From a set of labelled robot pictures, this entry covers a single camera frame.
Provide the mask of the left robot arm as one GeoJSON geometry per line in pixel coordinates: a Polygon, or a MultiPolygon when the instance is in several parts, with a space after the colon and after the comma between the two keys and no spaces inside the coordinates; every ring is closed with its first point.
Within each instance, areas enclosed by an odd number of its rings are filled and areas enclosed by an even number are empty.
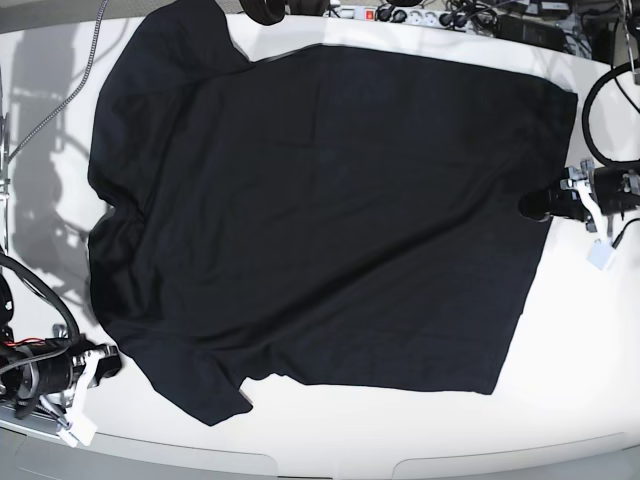
{"type": "Polygon", "coordinates": [[[615,5],[599,17],[610,22],[606,69],[579,112],[586,158],[522,197],[520,213],[530,220],[565,218],[604,232],[613,217],[639,209],[639,3],[615,5]]]}

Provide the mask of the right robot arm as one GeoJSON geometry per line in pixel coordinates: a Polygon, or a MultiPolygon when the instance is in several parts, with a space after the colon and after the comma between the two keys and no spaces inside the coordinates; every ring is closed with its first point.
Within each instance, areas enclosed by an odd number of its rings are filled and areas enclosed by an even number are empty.
{"type": "Polygon", "coordinates": [[[6,253],[1,254],[1,270],[14,273],[63,320],[49,338],[15,339],[10,326],[15,303],[8,282],[1,280],[1,402],[10,405],[18,419],[41,410],[65,425],[80,399],[81,382],[93,388],[116,376],[123,367],[121,354],[114,345],[87,339],[61,297],[6,253]]]}

